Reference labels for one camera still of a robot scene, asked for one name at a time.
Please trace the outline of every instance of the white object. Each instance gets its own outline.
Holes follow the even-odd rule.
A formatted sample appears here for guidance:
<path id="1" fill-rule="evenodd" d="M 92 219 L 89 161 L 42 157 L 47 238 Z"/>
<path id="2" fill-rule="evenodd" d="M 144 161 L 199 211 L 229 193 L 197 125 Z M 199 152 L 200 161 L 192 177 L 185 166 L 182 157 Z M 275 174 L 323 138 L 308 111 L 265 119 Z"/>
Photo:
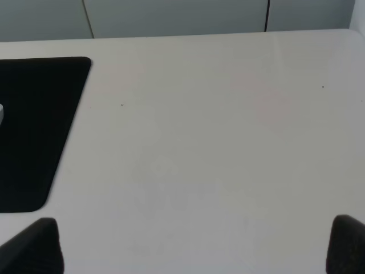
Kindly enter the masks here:
<path id="1" fill-rule="evenodd" d="M 93 65 L 47 204 L 66 273 L 325 273 L 365 221 L 365 43 L 350 30 L 1 43 Z"/>

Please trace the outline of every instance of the white wall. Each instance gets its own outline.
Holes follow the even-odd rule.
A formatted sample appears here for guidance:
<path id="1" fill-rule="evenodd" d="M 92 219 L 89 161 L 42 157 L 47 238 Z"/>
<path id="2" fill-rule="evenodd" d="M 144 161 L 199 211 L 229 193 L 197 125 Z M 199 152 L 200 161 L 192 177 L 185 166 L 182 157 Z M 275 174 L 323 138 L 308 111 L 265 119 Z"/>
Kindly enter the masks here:
<path id="1" fill-rule="evenodd" d="M 267 0 L 85 0 L 85 6 L 95 38 L 146 37 L 264 31 Z"/>
<path id="2" fill-rule="evenodd" d="M 348 29 L 355 0 L 271 0 L 267 30 Z"/>
<path id="3" fill-rule="evenodd" d="M 0 42 L 92 38 L 82 0 L 0 0 Z"/>
<path id="4" fill-rule="evenodd" d="M 356 0 L 350 29 L 365 34 L 365 0 Z"/>

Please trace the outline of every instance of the black mouse pad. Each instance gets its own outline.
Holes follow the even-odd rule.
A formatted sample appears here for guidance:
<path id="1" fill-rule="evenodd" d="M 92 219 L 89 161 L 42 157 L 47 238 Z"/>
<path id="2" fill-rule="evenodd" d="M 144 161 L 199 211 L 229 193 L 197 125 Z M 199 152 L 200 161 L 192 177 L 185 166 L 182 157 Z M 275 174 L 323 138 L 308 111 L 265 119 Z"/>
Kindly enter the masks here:
<path id="1" fill-rule="evenodd" d="M 85 57 L 0 61 L 0 212 L 46 202 L 90 66 Z"/>

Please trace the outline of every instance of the white table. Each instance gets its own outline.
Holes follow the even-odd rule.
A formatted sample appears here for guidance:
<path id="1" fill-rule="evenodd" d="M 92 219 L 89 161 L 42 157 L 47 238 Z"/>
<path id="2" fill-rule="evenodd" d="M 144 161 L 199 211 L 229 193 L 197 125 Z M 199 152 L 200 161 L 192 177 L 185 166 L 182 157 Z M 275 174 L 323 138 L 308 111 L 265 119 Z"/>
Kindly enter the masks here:
<path id="1" fill-rule="evenodd" d="M 349 30 L 0 43 L 93 66 L 47 204 L 66 273 L 325 272 L 365 221 L 365 41 Z"/>

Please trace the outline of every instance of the table surface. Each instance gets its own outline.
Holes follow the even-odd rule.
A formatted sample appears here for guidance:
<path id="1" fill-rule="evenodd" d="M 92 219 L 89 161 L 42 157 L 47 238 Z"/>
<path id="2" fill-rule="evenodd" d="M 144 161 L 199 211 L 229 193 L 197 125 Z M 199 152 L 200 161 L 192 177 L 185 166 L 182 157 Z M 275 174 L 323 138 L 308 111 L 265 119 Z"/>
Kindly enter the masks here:
<path id="1" fill-rule="evenodd" d="M 350 30 L 0 43 L 92 69 L 46 205 L 66 273 L 324 273 L 365 221 L 365 41 Z"/>

